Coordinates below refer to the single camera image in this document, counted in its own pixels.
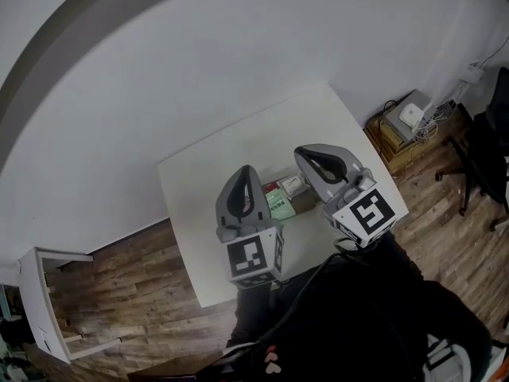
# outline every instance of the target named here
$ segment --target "office chair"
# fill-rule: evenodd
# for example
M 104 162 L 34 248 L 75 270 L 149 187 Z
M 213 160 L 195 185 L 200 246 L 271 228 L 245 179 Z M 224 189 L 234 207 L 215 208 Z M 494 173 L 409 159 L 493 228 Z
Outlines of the office chair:
M 463 166 L 437 171 L 435 178 L 441 181 L 445 175 L 465 175 L 467 185 L 464 206 L 460 209 L 462 216 L 467 212 L 470 193 L 474 185 L 480 186 L 481 195 L 488 194 L 494 201 L 503 204 L 506 216 L 493 220 L 490 224 L 490 231 L 495 231 L 509 224 L 509 206 L 506 198 L 508 178 L 505 160 L 505 156 L 509 156 L 509 70 L 500 69 L 495 93 L 485 112 L 472 119 L 463 105 L 460 104 L 458 107 L 470 128 L 465 134 L 468 143 L 467 153 L 450 136 L 444 144 L 453 144 Z

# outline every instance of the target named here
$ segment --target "white furniture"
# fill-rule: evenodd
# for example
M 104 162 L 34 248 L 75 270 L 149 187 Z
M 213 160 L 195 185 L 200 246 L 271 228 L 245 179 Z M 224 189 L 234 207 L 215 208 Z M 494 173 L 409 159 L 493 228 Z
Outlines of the white furniture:
M 328 86 L 307 91 L 231 125 L 182 150 L 158 166 L 169 217 L 196 296 L 202 306 L 231 300 L 216 237 L 216 198 L 241 166 L 253 166 L 262 181 L 295 170 L 293 150 L 326 143 L 348 148 L 371 169 L 380 193 L 397 218 L 408 213 L 389 172 L 359 124 Z M 284 220 L 282 275 L 298 275 L 336 251 L 340 234 L 320 216 L 321 208 Z
M 49 298 L 49 290 L 46 285 L 44 270 L 44 267 L 54 267 L 55 263 L 43 265 L 43 259 L 56 260 L 59 262 L 57 265 L 69 261 L 92 262 L 94 260 L 92 256 L 42 251 L 37 248 L 33 248 L 21 258 L 19 289 L 26 317 L 29 321 L 30 329 L 32 330 L 37 347 L 53 355 L 55 358 L 70 364 L 72 360 L 103 351 L 104 349 L 119 344 L 121 341 L 119 338 L 116 338 L 90 349 L 84 349 L 74 353 L 70 352 L 67 343 L 81 339 L 81 336 L 70 338 L 64 338 L 62 336 Z

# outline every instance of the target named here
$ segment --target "person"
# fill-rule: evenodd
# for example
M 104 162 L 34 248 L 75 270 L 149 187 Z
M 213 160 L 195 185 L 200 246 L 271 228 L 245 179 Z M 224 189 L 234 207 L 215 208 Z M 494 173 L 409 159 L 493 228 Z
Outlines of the person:
M 434 338 L 466 351 L 476 382 L 491 356 L 483 323 L 425 281 L 390 232 L 355 261 L 333 256 L 277 290 L 240 290 L 235 315 L 227 346 L 250 347 L 235 364 L 242 380 L 426 380 Z

